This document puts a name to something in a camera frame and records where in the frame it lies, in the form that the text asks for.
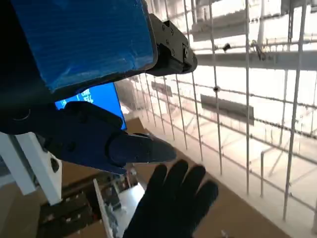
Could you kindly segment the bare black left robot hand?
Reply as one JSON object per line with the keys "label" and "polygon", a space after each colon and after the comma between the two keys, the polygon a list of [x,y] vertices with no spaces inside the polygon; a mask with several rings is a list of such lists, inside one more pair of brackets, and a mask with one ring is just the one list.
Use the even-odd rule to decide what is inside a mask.
{"label": "bare black left robot hand", "polygon": [[123,174],[127,163],[176,158],[155,137],[88,101],[55,103],[92,86],[198,65],[186,36],[143,0],[3,0],[0,3],[0,130],[32,132],[63,161]]}

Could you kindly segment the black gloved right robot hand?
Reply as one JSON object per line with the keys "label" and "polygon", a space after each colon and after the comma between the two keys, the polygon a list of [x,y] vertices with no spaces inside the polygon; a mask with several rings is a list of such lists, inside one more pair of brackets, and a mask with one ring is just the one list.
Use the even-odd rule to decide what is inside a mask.
{"label": "black gloved right robot hand", "polygon": [[204,166],[190,168],[185,160],[156,166],[123,237],[191,238],[218,197],[205,174]]}

